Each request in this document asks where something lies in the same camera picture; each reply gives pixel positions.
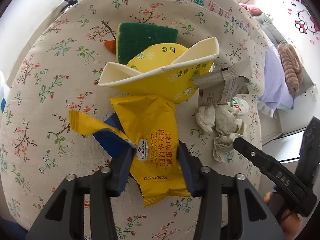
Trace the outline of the person's right hand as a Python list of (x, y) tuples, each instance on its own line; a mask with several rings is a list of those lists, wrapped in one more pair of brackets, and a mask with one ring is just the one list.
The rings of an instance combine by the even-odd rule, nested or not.
[(285, 199), (276, 192), (268, 192), (264, 195), (263, 200), (278, 220), (285, 238), (288, 240), (294, 239), (302, 226), (302, 221), (299, 216), (290, 209), (285, 208)]

